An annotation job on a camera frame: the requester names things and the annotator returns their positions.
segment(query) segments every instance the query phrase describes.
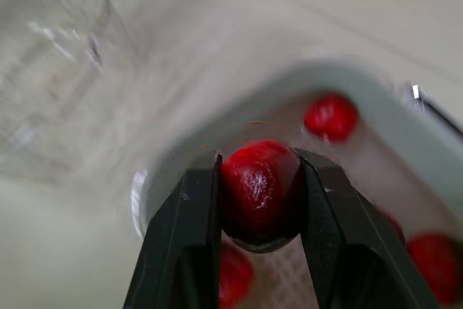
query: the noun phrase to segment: red cherry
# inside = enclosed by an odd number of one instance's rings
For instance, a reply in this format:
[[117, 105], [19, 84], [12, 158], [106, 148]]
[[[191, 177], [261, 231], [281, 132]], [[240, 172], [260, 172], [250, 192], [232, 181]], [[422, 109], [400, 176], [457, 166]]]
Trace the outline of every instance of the red cherry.
[[233, 153], [221, 167], [223, 230], [249, 244], [298, 233], [300, 160], [276, 140], [260, 140]]
[[251, 262], [229, 242], [222, 241], [218, 286], [220, 308], [235, 308], [248, 295], [253, 280]]
[[455, 242], [445, 235], [428, 233], [410, 240], [407, 249], [439, 303], [456, 303], [463, 275]]
[[304, 116], [311, 133], [329, 141], [346, 141], [355, 128], [359, 114], [355, 105], [343, 96], [327, 94], [315, 101]]

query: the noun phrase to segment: white countertop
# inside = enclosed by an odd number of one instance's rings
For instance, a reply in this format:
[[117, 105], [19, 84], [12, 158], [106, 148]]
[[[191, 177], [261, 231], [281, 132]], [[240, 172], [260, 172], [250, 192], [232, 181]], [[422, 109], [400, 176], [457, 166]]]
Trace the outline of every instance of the white countertop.
[[[74, 209], [45, 189], [2, 183], [4, 218], [21, 226], [4, 231], [17, 262], [0, 271], [16, 267], [11, 281], [0, 278], [9, 285], [0, 296], [9, 308], [121, 308], [140, 247], [127, 206], [137, 166], [279, 67], [318, 53], [352, 54], [382, 71], [388, 88], [422, 82], [463, 124], [460, 0], [113, 2], [139, 53], [133, 88], [144, 121], [134, 130], [135, 145], [118, 153], [125, 176], [105, 206]], [[31, 253], [34, 261], [22, 263]]]

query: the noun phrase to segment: black plastic jaw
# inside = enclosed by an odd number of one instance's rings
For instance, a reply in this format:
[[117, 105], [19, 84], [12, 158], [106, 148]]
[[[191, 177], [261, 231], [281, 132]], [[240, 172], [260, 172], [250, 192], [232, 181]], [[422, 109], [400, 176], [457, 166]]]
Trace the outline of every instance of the black plastic jaw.
[[[305, 171], [301, 238], [320, 309], [439, 308], [383, 214], [340, 166], [296, 149]], [[151, 220], [124, 309], [217, 309], [222, 158], [209, 153]]]

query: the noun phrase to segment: plastic container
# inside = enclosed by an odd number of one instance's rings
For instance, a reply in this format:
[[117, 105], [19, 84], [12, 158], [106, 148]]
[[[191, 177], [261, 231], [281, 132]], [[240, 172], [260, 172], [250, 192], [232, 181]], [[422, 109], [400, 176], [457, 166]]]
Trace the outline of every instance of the plastic container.
[[[272, 137], [336, 160], [359, 192], [394, 216], [406, 237], [433, 230], [461, 240], [460, 139], [438, 120], [402, 103], [393, 90], [377, 83], [376, 73], [344, 57], [308, 60], [179, 136], [150, 170], [134, 179], [132, 217], [140, 234], [201, 153], [220, 150], [226, 158], [249, 140]], [[301, 124], [311, 101], [328, 91], [350, 98], [360, 113], [360, 123], [343, 145], [327, 144]], [[240, 308], [318, 307], [299, 237], [274, 253], [248, 255], [257, 280]]]
[[1, 174], [94, 185], [130, 131], [122, 113], [136, 62], [124, 26], [110, 0], [0, 0], [0, 9]]

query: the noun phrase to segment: cherry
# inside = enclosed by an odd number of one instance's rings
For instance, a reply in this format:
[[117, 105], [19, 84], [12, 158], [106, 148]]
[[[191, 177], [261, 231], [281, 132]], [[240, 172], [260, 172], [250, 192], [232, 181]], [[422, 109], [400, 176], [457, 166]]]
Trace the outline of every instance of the cherry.
[[308, 131], [330, 143], [349, 139], [359, 114], [355, 105], [343, 96], [327, 94], [316, 100], [304, 116]]

